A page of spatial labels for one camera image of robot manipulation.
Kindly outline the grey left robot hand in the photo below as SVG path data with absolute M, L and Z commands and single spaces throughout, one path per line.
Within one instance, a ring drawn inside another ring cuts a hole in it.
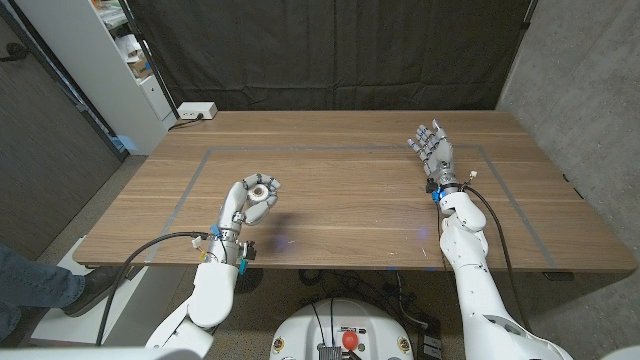
M 255 259 L 256 250 L 253 241 L 239 240 L 242 226 L 259 224 L 277 203 L 280 188 L 276 178 L 260 173 L 232 185 L 210 233 L 192 235 L 192 247 L 201 253 L 197 274 L 215 272 L 220 266 L 245 272 L 248 261 Z

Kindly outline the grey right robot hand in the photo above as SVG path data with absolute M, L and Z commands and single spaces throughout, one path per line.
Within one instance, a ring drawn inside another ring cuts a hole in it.
M 409 138 L 407 143 L 423 164 L 427 176 L 426 191 L 436 203 L 459 191 L 453 145 L 437 119 L 432 121 L 431 127 L 420 125 L 415 137 Z

